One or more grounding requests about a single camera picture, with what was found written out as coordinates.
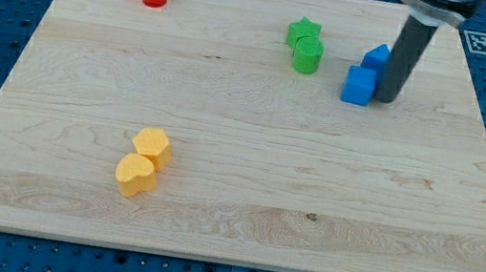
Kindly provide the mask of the silver robot tool flange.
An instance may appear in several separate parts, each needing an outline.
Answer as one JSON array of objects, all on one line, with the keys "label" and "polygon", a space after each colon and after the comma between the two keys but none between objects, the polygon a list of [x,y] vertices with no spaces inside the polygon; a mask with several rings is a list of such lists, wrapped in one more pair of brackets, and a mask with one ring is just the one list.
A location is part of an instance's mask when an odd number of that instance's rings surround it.
[{"label": "silver robot tool flange", "polygon": [[483,0],[399,0],[409,8],[409,15],[421,24],[459,28],[475,15]]}]

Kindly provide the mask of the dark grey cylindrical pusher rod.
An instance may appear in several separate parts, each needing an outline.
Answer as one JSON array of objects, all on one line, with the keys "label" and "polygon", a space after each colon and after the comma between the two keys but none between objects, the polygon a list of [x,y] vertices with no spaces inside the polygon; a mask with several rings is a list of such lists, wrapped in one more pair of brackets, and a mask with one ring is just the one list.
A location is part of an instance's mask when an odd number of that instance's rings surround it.
[{"label": "dark grey cylindrical pusher rod", "polygon": [[399,96],[436,30],[437,27],[427,26],[411,15],[406,19],[379,75],[375,100],[389,104]]}]

